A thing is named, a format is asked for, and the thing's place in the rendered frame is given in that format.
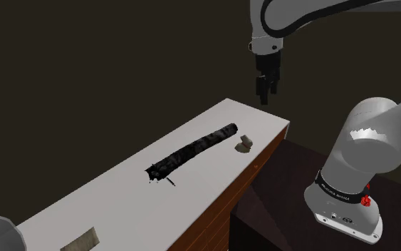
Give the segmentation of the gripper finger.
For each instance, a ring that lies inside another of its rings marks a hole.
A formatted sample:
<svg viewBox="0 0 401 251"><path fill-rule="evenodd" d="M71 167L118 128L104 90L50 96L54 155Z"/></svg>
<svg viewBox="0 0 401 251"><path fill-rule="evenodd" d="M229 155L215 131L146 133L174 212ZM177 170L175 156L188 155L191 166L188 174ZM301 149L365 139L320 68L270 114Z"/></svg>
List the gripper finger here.
<svg viewBox="0 0 401 251"><path fill-rule="evenodd" d="M279 73L272 73L269 77L269 81L270 81L270 93L277 94Z"/></svg>
<svg viewBox="0 0 401 251"><path fill-rule="evenodd" d="M265 76L257 76L256 77L256 94L260 98L261 105L268 104L268 90L269 84Z"/></svg>

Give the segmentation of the small beige lumpy object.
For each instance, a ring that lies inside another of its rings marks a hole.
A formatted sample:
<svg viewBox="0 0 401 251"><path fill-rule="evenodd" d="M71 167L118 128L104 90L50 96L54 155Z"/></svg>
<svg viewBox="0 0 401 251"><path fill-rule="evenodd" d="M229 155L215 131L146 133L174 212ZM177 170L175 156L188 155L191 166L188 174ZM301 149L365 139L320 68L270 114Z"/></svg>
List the small beige lumpy object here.
<svg viewBox="0 0 401 251"><path fill-rule="evenodd" d="M234 149L239 153L249 153L253 145L253 141L247 136L243 135L240 137L241 141L236 144Z"/></svg>

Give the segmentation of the black folded umbrella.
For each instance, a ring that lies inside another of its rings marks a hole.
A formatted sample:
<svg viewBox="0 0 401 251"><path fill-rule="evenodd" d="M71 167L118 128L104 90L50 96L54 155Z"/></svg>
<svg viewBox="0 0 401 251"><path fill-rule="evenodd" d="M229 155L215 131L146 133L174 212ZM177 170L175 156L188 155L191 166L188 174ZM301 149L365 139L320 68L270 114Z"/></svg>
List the black folded umbrella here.
<svg viewBox="0 0 401 251"><path fill-rule="evenodd" d="M222 141L232 137L238 131L235 123L230 123L219 130L205 135L187 145L171 153L162 160L153 163L149 168L145 169L148 174L149 183L152 181L160 181L168 179L173 171L184 165L205 150L221 143Z"/></svg>

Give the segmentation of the dark robot stand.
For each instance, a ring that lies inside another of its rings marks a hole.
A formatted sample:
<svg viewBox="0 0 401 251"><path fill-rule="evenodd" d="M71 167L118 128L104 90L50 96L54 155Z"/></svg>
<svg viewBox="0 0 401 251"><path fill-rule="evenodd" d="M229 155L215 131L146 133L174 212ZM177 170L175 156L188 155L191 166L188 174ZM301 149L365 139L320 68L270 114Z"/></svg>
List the dark robot stand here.
<svg viewBox="0 0 401 251"><path fill-rule="evenodd" d="M326 157L283 140L230 215L229 251L401 251L401 184L370 182L383 221L370 245L316 221L303 197Z"/></svg>

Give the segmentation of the white-topped brown cabinet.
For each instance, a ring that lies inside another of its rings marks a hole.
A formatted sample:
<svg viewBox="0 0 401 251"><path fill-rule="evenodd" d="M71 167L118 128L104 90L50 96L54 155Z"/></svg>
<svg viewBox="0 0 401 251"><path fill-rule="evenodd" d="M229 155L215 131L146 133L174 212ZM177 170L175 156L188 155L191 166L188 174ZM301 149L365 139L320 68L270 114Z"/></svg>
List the white-topped brown cabinet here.
<svg viewBox="0 0 401 251"><path fill-rule="evenodd" d="M236 135L149 183L153 163L230 123ZM92 251L167 251L288 125L225 99L21 223L27 251L60 251L92 227L100 241ZM249 153L234 149L243 135Z"/></svg>

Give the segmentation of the flat tan rectangular object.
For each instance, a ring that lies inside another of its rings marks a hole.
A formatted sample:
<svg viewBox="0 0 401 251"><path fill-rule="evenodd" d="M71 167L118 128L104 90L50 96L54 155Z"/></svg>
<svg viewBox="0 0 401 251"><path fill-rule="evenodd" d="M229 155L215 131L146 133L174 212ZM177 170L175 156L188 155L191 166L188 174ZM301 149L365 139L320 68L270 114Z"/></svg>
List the flat tan rectangular object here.
<svg viewBox="0 0 401 251"><path fill-rule="evenodd" d="M95 228L92 227L81 236L62 247L60 251L91 251L99 243L100 241Z"/></svg>

